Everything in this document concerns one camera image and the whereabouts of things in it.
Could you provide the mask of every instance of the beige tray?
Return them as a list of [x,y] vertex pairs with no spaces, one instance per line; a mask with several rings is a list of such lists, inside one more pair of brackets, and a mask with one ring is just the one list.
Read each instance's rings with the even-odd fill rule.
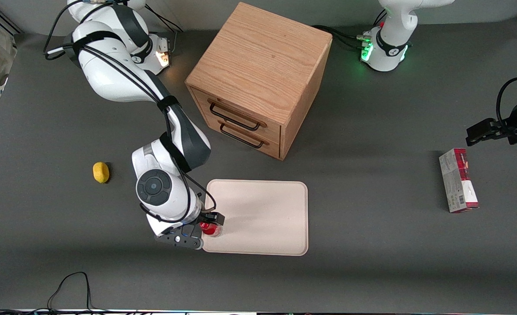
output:
[[[302,256],[309,248],[307,186],[302,182],[208,183],[217,212],[225,216],[219,237],[203,235],[212,253]],[[212,202],[206,198],[206,208]]]

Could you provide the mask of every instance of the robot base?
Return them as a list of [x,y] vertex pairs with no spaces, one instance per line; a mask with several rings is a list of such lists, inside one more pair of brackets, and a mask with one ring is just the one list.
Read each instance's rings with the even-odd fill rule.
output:
[[397,49],[395,56],[387,56],[385,50],[374,40],[379,30],[381,28],[376,26],[363,33],[364,36],[370,36],[372,40],[363,48],[360,60],[368,64],[373,70],[388,72],[394,70],[404,60],[408,45],[406,45],[402,52]]

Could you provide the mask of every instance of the cabinet top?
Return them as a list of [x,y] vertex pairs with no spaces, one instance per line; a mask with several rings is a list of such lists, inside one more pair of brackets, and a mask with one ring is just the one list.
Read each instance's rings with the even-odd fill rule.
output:
[[285,124],[331,34],[240,2],[186,84]]

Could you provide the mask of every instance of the green led light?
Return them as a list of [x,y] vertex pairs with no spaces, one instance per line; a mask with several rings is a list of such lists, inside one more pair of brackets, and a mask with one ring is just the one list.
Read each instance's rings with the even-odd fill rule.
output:
[[364,51],[362,52],[362,60],[367,61],[369,60],[369,57],[371,56],[371,52],[373,51],[373,44],[369,43],[367,47],[364,48]]
[[402,53],[402,56],[400,57],[400,61],[404,60],[404,57],[406,56],[406,50],[408,50],[408,45],[404,47],[404,52]]

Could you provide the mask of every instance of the drawer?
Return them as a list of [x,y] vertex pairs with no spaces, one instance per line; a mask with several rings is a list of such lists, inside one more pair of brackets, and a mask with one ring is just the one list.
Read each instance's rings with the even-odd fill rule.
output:
[[280,144],[277,142],[257,137],[256,134],[252,134],[247,130],[239,128],[236,125],[230,124],[229,122],[225,122],[221,119],[211,120],[210,128],[221,132],[233,140],[242,142],[253,149],[257,149],[258,151],[266,153],[276,159],[280,159]]
[[243,113],[225,104],[219,98],[207,95],[195,88],[191,88],[191,90],[200,107],[200,112],[208,124],[219,119],[229,122],[232,126],[238,126],[249,134],[256,134],[262,139],[280,142],[280,125],[269,120],[253,118],[252,113]]

